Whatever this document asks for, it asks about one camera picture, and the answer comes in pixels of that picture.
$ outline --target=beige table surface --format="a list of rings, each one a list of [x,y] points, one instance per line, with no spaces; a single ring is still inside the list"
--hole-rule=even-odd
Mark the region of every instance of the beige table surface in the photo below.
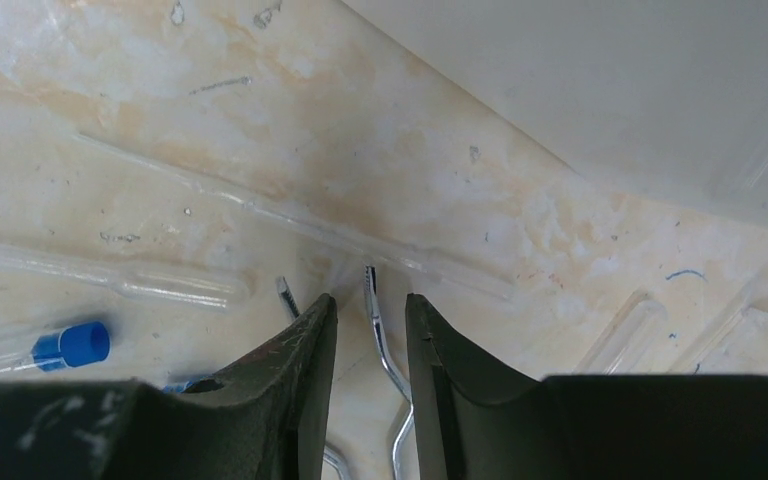
[[[768,312],[768,231],[600,190],[339,1],[179,5],[0,1],[0,240],[230,270],[253,289],[223,315],[0,271],[0,331],[108,318],[110,359],[62,376],[162,384],[216,370],[285,326],[273,286],[283,274],[299,303],[327,291],[341,306],[329,438],[357,478],[389,475],[387,437],[404,408],[363,314],[361,259],[200,197],[76,132],[516,283],[500,302],[382,270],[403,367],[410,290],[538,378],[572,371],[638,290],[668,315],[647,354],[652,370],[667,370],[735,305]],[[116,240],[127,235],[139,238]],[[684,269],[705,278],[666,280]],[[417,478],[412,445],[405,463]]]

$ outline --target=metal hook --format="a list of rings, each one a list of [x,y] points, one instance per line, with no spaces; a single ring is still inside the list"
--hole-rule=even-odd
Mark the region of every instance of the metal hook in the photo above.
[[[407,400],[410,405],[410,410],[408,410],[405,419],[402,421],[401,427],[399,427],[399,431],[393,438],[393,443],[390,447],[390,462],[393,466],[393,478],[395,480],[401,480],[402,445],[413,428],[413,402],[411,400],[410,382],[408,382],[404,375],[402,375],[399,367],[393,362],[393,358],[390,356],[390,349],[387,347],[387,336],[384,333],[384,327],[381,322],[381,310],[378,306],[378,284],[375,276],[375,267],[371,265],[367,265],[364,271],[363,293],[366,300],[366,316],[372,324],[372,332],[375,335],[375,346],[378,349],[381,365],[384,367],[387,376],[390,377],[390,381],[396,385],[396,388],[399,389],[399,392],[405,397],[405,400]]]
[[[284,306],[284,310],[287,312],[287,317],[290,319],[290,323],[296,321],[301,315],[299,307],[296,304],[296,299],[293,298],[293,292],[290,291],[290,286],[287,285],[287,279],[278,277],[275,280],[275,286],[278,288],[278,297],[281,299],[281,305]],[[349,462],[340,453],[337,447],[331,445],[327,440],[325,441],[325,452],[322,454],[322,459],[325,463],[331,465],[334,470],[337,471],[337,476],[340,480],[352,480],[351,472],[349,471]]]

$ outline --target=tube with blue cap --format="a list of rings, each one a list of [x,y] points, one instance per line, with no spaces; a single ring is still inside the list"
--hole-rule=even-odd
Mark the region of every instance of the tube with blue cap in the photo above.
[[[110,354],[110,333],[100,321],[0,341],[0,374],[54,372],[103,362]]]

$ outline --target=blue mark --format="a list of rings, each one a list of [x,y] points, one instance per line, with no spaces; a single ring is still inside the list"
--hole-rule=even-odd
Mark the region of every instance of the blue mark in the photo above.
[[[705,278],[705,275],[704,275],[704,274],[702,274],[702,273],[699,273],[699,272],[697,272],[696,270],[692,270],[692,269],[690,269],[690,268],[688,268],[688,269],[685,269],[685,270],[679,270],[679,271],[677,271],[677,272],[675,272],[675,273],[671,273],[671,274],[667,275],[667,276],[666,276],[666,277],[664,277],[664,278],[666,278],[667,280],[672,280],[672,279],[674,279],[675,277],[679,277],[679,276],[681,276],[681,275],[685,275],[685,274],[688,274],[688,273],[689,273],[689,274],[691,274],[691,275],[696,275],[697,277],[701,278],[702,280],[705,280],[705,283],[708,283],[708,279],[707,279],[707,278]]]

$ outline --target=blue cap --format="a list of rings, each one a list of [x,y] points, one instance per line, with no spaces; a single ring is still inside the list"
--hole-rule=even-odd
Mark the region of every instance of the blue cap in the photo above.
[[[37,340],[31,355],[46,372],[102,362],[110,353],[110,334],[101,322],[88,322]]]

